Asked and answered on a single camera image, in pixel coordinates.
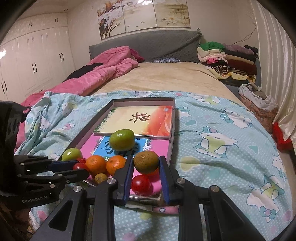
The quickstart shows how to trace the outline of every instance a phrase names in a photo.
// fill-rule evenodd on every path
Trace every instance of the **hello kitty bedsheet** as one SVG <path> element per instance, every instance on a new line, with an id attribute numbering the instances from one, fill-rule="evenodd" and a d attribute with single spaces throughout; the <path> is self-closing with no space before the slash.
<path id="1" fill-rule="evenodd" d="M 87 97 L 46 92 L 26 119 L 26 141 L 16 153 L 58 159 L 110 100 L 156 96 L 176 100 L 171 165 L 180 176 L 202 187 L 218 185 L 266 240 L 276 237 L 293 218 L 285 167 L 273 139 L 255 116 L 224 98 L 176 91 L 115 91 Z M 32 208 L 34 227 L 57 204 Z M 178 240 L 178 215 L 168 214 L 172 208 L 152 210 L 115 207 L 116 240 Z"/>

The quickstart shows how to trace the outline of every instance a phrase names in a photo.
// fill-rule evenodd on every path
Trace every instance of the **small brown fruit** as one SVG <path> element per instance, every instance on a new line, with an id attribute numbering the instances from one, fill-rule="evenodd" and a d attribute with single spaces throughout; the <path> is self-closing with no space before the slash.
<path id="1" fill-rule="evenodd" d="M 108 177 L 107 177 L 107 175 L 104 174 L 104 173 L 99 173 L 99 174 L 97 174 L 97 175 L 94 177 L 94 181 L 95 181 L 96 184 L 100 184 L 101 182 L 103 182 L 103 181 L 105 181 L 105 180 L 107 180 L 107 179 L 108 179 Z"/>

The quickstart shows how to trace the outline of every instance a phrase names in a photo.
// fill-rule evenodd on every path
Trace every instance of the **bed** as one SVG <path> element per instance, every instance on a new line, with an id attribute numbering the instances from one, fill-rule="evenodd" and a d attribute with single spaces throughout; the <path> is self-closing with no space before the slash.
<path id="1" fill-rule="evenodd" d="M 254 115 L 198 64 L 200 37 L 199 29 L 151 31 L 90 46 L 91 59 L 111 47 L 127 45 L 147 62 L 106 82 L 90 96 L 46 92 L 27 117 L 29 138 L 17 153 L 58 159 L 111 99 L 175 97 L 178 115 L 172 165 L 195 185 L 219 185 L 264 238 L 272 240 L 293 219 L 285 168 L 273 139 Z M 149 63 L 168 57 L 182 62 Z M 57 204 L 33 208 L 33 225 L 38 227 Z M 132 207 L 114 210 L 117 240 L 178 240 L 178 208 Z"/>

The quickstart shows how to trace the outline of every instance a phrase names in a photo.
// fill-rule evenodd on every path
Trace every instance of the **bedsheet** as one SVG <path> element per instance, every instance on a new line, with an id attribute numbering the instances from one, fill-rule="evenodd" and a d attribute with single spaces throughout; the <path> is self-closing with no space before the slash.
<path id="1" fill-rule="evenodd" d="M 210 71 L 192 62 L 139 63 L 138 68 L 107 82 L 93 94 L 119 90 L 148 91 L 147 95 L 155 90 L 189 91 L 227 98 L 243 105 Z"/>
<path id="2" fill-rule="evenodd" d="M 26 119 L 27 140 L 17 153 L 58 159 L 110 100 L 143 96 L 146 94 L 141 91 L 87 97 L 46 92 Z M 252 113 L 217 96 L 180 91 L 152 91 L 149 96 L 175 97 L 177 117 L 171 165 L 181 177 L 206 188 L 220 186 L 268 241 L 290 223 L 292 199 L 285 168 L 273 139 Z M 60 198 L 71 187 L 68 185 Z M 31 209 L 36 228 L 57 203 Z M 154 211 L 159 213 L 115 207 L 116 239 L 178 240 L 178 216 L 168 214 L 170 208 Z"/>

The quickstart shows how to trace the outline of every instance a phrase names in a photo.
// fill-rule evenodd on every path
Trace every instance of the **white wardrobe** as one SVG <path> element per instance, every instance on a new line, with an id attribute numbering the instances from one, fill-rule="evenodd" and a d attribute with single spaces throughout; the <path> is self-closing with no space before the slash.
<path id="1" fill-rule="evenodd" d="M 66 13 L 18 20 L 0 45 L 0 100 L 21 103 L 73 71 Z"/>

